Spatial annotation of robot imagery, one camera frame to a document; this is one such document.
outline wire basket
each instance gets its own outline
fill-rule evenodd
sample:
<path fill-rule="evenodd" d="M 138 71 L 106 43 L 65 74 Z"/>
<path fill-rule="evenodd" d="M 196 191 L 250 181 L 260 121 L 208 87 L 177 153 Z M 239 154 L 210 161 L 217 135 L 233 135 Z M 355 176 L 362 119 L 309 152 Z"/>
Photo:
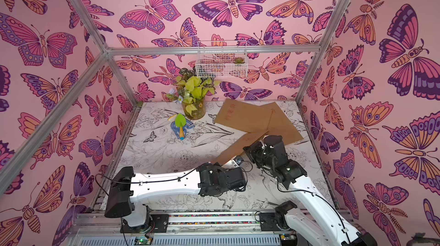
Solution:
<path fill-rule="evenodd" d="M 236 40 L 224 40 L 222 46 L 216 46 L 218 41 L 199 41 L 198 58 L 195 64 L 197 77 L 239 77 L 246 78 L 249 62 L 246 52 L 247 42 Z M 243 58 L 243 63 L 236 64 L 236 58 Z"/>

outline floral printed table surface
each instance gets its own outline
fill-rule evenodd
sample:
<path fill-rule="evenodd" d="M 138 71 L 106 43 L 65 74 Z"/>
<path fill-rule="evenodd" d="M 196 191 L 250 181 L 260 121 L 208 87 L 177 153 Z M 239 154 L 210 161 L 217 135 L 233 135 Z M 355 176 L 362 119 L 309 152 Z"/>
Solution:
<path fill-rule="evenodd" d="M 263 105 L 270 102 L 251 103 Z M 304 138 L 286 146 L 289 158 L 305 168 L 319 191 L 333 203 L 297 104 L 294 101 L 276 103 Z M 125 166 L 133 166 L 134 171 L 140 173 L 179 172 L 195 168 L 217 157 L 244 134 L 242 131 L 214 124 L 222 105 L 223 102 L 206 102 L 206 115 L 193 121 L 194 127 L 188 130 L 184 140 L 180 140 L 172 131 L 171 122 L 167 120 L 171 115 L 182 112 L 182 106 L 175 102 L 144 103 L 116 173 Z M 245 170 L 251 169 L 249 162 L 244 162 L 243 166 Z M 176 194 L 151 198 L 147 205 L 153 210 L 261 210 L 273 209 L 274 204 L 279 205 L 290 199 L 299 208 L 304 208 L 290 194 L 279 192 L 275 179 L 256 166 L 247 176 L 245 192 L 229 191 L 219 197 Z M 101 210 L 105 209 L 106 203 L 107 199 L 104 199 Z"/>

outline purple butterfly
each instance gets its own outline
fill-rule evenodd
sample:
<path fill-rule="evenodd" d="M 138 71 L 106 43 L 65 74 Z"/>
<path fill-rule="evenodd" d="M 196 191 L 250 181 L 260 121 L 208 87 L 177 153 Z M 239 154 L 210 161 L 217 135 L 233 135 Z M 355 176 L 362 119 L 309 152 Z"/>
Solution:
<path fill-rule="evenodd" d="M 359 219 L 359 209 L 355 194 L 350 187 L 350 176 L 355 169 L 355 154 L 353 150 L 347 148 L 347 151 L 341 154 L 340 160 L 333 160 L 333 169 L 339 175 L 334 180 L 335 190 L 343 196 L 345 205 L 350 209 L 353 218 Z"/>
<path fill-rule="evenodd" d="M 156 72 L 155 71 L 155 73 L 157 75 L 164 75 L 164 76 L 156 76 L 156 77 L 149 78 L 148 80 L 150 82 L 161 83 L 164 85 L 170 85 L 170 84 L 177 83 L 177 81 L 176 81 L 177 76 L 182 76 L 179 74 L 180 68 L 176 67 L 176 64 L 174 63 L 174 61 L 172 59 L 166 60 L 166 67 L 167 67 L 169 73 L 166 71 L 165 67 L 163 67 L 163 66 L 159 66 L 159 67 L 162 69 L 163 72 Z"/>
<path fill-rule="evenodd" d="M 255 33 L 254 35 L 258 40 L 247 34 L 237 34 L 235 35 L 235 40 L 239 41 L 237 45 L 282 45 L 284 44 L 284 39 L 282 39 L 282 37 L 286 31 L 281 27 L 281 24 L 282 23 L 279 21 L 273 21 L 270 23 L 264 33 L 263 39 L 258 37 Z M 255 59 L 259 54 L 260 53 L 248 53 L 248 57 L 250 59 Z"/>
<path fill-rule="evenodd" d="M 192 10 L 197 16 L 206 21 L 211 21 L 212 18 L 217 16 L 212 21 L 214 27 L 220 27 L 222 25 L 231 26 L 232 15 L 238 18 L 240 11 L 245 20 L 249 21 L 252 16 L 263 11 L 261 5 L 252 3 L 263 3 L 265 1 L 266 0 L 228 0 L 228 2 L 225 2 L 222 0 L 206 0 L 197 3 L 192 7 Z"/>
<path fill-rule="evenodd" d="M 367 195 L 368 200 L 363 201 L 365 208 L 373 213 L 373 220 L 376 225 L 386 233 L 389 242 L 393 246 L 400 246 L 399 238 L 394 230 L 391 221 L 385 214 L 388 214 L 395 225 L 395 227 L 402 233 L 405 233 L 404 229 L 400 226 L 397 219 L 393 216 L 408 217 L 407 214 L 399 208 L 388 208 L 386 205 L 397 205 L 402 203 L 408 198 L 409 193 L 407 190 L 401 187 L 388 188 L 384 184 L 376 183 L 376 188 L 372 184 L 364 185 L 366 191 L 370 194 Z"/>
<path fill-rule="evenodd" d="M 304 79 L 305 73 L 307 72 L 308 65 L 306 64 L 307 60 L 300 61 L 297 65 L 296 74 L 290 72 L 292 77 L 281 78 L 275 81 L 275 84 L 280 84 L 282 87 L 287 86 L 288 88 L 299 88 L 301 85 L 301 81 Z"/>
<path fill-rule="evenodd" d="M 272 94 L 272 91 L 267 89 L 250 89 L 250 88 L 241 88 L 236 84 L 230 83 L 230 82 L 221 82 L 220 88 L 223 92 L 226 92 L 224 94 L 225 97 L 229 97 L 233 100 L 240 98 L 245 98 L 245 101 L 256 101 L 258 98 L 262 99 L 264 97 L 267 97 Z"/>
<path fill-rule="evenodd" d="M 0 96 L 8 94 L 9 84 L 11 83 L 10 77 L 11 75 L 9 74 L 8 68 L 0 66 Z M 0 99 L 0 112 L 6 111 L 8 107 L 8 101 Z"/>
<path fill-rule="evenodd" d="M 64 239 L 69 235 L 69 230 L 72 227 L 74 220 L 76 219 L 76 215 L 80 213 L 84 213 L 87 210 L 87 207 L 84 205 L 79 205 L 83 203 L 86 198 L 84 197 L 87 194 L 90 194 L 93 191 L 93 181 L 95 177 L 90 175 L 90 170 L 88 166 L 81 162 L 78 165 L 77 171 L 75 172 L 74 177 L 74 195 L 72 198 L 70 196 L 70 202 L 67 204 L 72 204 L 69 210 L 67 210 L 66 214 L 63 216 L 63 219 L 58 225 L 58 228 L 55 232 L 54 240 L 52 242 L 52 246 L 60 245 Z"/>
<path fill-rule="evenodd" d="M 113 153 L 113 142 L 116 140 L 117 132 L 118 128 L 114 126 L 109 129 L 104 139 L 101 138 L 101 141 L 96 139 L 82 141 L 78 151 L 84 153 L 85 157 L 92 157 L 96 166 L 102 161 L 103 154 L 109 156 Z"/>
<path fill-rule="evenodd" d="M 314 111 L 310 111 L 310 123 L 312 127 L 310 127 L 310 131 L 313 135 L 313 139 L 321 140 L 320 149 L 323 150 L 326 154 L 329 154 L 329 151 L 335 152 L 339 150 L 341 145 L 338 140 L 328 132 L 324 131 L 324 127 L 321 127 L 319 123 L 319 119 L 316 116 Z"/>

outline brown cardboard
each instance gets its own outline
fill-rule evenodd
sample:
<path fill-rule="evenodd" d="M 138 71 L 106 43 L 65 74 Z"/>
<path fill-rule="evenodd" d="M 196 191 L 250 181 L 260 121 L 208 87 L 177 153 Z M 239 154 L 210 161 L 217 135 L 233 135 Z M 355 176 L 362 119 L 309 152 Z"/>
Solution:
<path fill-rule="evenodd" d="M 246 133 L 254 133 L 268 130 L 271 115 L 271 108 L 226 99 L 215 122 Z"/>
<path fill-rule="evenodd" d="M 289 118 L 287 118 L 275 102 L 262 105 L 262 107 L 272 110 L 272 116 L 267 126 L 269 130 L 267 135 L 281 135 L 286 146 L 303 139 L 294 124 L 290 122 Z"/>
<path fill-rule="evenodd" d="M 246 133 L 234 142 L 229 148 L 222 151 L 222 153 L 215 158 L 212 163 L 218 162 L 221 166 L 231 160 L 234 156 L 241 155 L 245 146 L 250 146 L 256 141 L 261 140 L 269 131 L 264 130 L 256 133 Z"/>

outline butterfly wing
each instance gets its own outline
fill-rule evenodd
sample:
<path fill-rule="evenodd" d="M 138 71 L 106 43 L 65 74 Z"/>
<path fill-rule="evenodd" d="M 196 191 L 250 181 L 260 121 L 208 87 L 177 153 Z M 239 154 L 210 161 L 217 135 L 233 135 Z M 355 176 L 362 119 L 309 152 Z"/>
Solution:
<path fill-rule="evenodd" d="M 63 192 L 61 186 L 63 184 L 64 173 L 66 168 L 60 166 L 47 179 L 40 193 L 35 199 L 33 208 L 41 213 L 49 213 L 61 205 L 63 201 Z"/>

